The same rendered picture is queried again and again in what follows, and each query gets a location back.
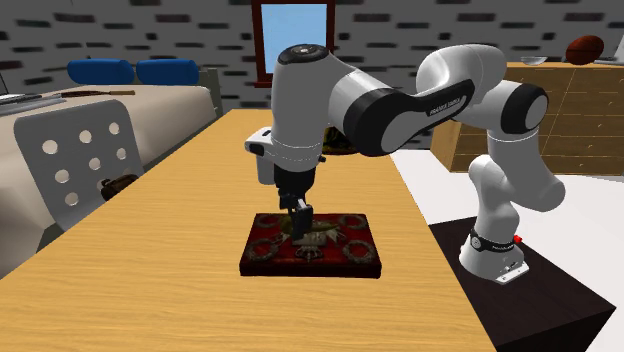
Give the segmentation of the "brown flat stick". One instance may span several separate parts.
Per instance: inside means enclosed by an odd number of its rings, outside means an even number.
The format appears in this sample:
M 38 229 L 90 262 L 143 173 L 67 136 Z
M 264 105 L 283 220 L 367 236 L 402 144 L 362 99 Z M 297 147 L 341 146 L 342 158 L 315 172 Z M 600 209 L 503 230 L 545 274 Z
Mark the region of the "brown flat stick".
M 115 90 L 115 91 L 80 90 L 80 91 L 62 92 L 62 93 L 59 93 L 58 95 L 61 98 L 77 98 L 77 97 L 101 96 L 101 95 L 133 96 L 135 94 L 136 92 L 134 90 Z

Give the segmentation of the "grey chair with round holes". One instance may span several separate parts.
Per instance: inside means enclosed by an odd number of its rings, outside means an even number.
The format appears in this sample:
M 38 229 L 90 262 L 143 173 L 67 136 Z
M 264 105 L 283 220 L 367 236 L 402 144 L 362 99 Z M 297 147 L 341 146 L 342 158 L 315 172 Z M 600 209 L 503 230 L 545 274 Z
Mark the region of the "grey chair with round holes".
M 20 117 L 14 135 L 48 211 L 63 230 L 105 203 L 102 180 L 144 174 L 129 112 L 118 100 Z

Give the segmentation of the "red ornate book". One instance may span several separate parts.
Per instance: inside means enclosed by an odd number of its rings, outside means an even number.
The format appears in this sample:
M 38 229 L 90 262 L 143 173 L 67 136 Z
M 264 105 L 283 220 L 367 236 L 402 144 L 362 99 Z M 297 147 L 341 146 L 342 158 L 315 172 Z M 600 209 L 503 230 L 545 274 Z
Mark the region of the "red ornate book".
M 258 213 L 243 250 L 242 276 L 381 276 L 382 263 L 364 214 L 316 214 L 302 240 L 291 238 L 288 215 Z

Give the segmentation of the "blue pillow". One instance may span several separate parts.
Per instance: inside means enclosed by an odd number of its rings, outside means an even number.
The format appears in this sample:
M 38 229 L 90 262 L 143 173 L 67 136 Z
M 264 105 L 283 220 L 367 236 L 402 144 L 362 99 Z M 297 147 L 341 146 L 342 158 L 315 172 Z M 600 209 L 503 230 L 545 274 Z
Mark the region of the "blue pillow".
M 135 77 L 131 64 L 121 59 L 72 60 L 67 73 L 72 81 L 83 85 L 127 85 Z
M 193 60 L 150 59 L 136 64 L 138 79 L 146 85 L 195 85 L 199 69 Z

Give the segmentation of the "grey laptop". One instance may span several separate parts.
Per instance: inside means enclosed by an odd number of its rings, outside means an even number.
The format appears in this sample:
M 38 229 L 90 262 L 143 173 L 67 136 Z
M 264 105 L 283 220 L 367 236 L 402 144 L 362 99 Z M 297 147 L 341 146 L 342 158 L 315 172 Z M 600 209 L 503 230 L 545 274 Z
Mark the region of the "grey laptop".
M 41 94 L 8 93 L 0 94 L 0 117 L 39 109 L 63 103 L 60 93 L 43 96 Z

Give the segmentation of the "beige bed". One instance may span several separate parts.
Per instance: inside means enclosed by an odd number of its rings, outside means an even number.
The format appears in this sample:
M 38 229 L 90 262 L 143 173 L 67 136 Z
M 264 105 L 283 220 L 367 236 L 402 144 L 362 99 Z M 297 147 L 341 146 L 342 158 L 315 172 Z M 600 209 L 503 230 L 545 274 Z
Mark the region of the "beige bed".
M 126 86 L 133 96 L 64 98 L 63 103 L 0 117 L 0 279 L 67 230 L 48 211 L 17 145 L 15 120 L 78 105 L 118 100 L 129 112 L 144 173 L 216 121 L 201 86 Z

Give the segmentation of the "brown football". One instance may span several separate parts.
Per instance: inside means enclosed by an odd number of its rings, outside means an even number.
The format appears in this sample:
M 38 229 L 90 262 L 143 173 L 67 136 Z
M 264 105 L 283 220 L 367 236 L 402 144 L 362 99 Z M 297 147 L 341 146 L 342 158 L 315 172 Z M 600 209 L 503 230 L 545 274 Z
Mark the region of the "brown football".
M 595 35 L 581 36 L 572 41 L 565 51 L 565 59 L 573 65 L 587 65 L 597 60 L 604 50 L 604 41 Z

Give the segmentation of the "wooden dresser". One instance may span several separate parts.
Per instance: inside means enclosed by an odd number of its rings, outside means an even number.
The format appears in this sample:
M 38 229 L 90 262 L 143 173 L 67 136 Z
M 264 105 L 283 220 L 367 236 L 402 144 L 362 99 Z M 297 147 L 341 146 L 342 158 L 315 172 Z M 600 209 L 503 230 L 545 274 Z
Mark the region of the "wooden dresser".
M 540 154 L 555 174 L 624 174 L 624 66 L 508 65 L 505 78 L 545 89 Z

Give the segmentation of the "light wooden table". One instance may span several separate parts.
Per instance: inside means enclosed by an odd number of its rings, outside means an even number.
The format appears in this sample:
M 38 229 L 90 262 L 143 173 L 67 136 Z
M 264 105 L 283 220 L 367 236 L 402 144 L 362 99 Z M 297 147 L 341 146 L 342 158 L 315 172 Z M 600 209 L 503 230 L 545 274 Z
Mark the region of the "light wooden table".
M 229 112 L 0 279 L 0 352 L 496 352 L 388 157 L 330 157 L 307 196 L 367 216 L 379 279 L 240 275 L 270 121 Z

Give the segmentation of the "dark yellow-green object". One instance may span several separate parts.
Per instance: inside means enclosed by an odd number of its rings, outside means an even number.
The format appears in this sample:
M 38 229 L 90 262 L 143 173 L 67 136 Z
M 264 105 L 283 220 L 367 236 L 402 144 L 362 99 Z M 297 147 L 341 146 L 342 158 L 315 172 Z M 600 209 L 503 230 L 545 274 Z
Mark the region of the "dark yellow-green object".
M 324 132 L 322 153 L 324 155 L 357 154 L 357 148 L 335 127 L 328 127 Z

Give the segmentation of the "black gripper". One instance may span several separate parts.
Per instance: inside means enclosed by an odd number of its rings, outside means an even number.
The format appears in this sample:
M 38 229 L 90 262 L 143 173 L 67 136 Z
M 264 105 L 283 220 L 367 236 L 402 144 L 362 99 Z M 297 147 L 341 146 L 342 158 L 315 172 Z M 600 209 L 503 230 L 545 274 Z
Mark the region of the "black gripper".
M 293 172 L 274 165 L 274 181 L 278 189 L 279 208 L 291 212 L 293 240 L 301 240 L 311 230 L 313 207 L 305 202 L 305 194 L 314 184 L 315 169 Z

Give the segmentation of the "red framed window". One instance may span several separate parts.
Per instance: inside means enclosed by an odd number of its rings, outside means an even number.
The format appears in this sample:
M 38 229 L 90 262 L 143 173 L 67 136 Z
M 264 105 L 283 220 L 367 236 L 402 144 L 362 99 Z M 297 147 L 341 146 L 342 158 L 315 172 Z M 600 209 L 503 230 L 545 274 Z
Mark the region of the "red framed window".
M 270 88 L 279 53 L 296 44 L 334 51 L 336 0 L 251 0 L 257 79 Z

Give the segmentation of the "dark brown object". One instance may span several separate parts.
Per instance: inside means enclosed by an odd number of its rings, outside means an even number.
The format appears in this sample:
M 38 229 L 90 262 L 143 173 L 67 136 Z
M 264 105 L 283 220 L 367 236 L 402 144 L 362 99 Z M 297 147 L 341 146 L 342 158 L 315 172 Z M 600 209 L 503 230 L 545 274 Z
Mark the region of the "dark brown object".
M 125 174 L 113 180 L 104 179 L 101 181 L 101 196 L 105 201 L 109 201 L 137 179 L 138 176 L 135 174 Z

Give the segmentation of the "dark robot stand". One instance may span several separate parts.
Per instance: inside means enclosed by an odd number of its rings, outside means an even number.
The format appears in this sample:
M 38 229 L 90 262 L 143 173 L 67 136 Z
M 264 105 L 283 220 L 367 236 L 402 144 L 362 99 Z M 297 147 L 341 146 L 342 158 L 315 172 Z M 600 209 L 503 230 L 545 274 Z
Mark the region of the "dark robot stand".
M 430 230 L 497 352 L 585 352 L 616 307 L 520 244 L 529 271 L 500 285 L 459 262 L 473 217 L 432 224 Z

